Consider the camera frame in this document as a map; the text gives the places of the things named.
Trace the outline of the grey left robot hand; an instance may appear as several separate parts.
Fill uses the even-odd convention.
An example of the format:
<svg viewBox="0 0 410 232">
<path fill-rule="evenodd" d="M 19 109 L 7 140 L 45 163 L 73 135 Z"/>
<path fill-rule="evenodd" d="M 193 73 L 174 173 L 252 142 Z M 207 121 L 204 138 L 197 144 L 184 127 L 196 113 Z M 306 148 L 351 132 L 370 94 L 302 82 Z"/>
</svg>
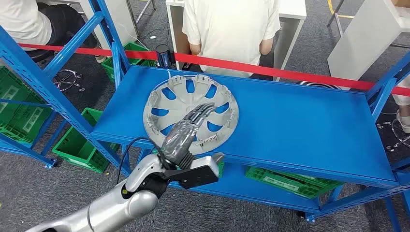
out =
<svg viewBox="0 0 410 232">
<path fill-rule="evenodd" d="M 199 127 L 215 109 L 213 102 L 200 104 L 175 123 L 162 143 L 161 156 L 180 169 L 190 168 L 194 159 L 190 145 Z"/>
</svg>

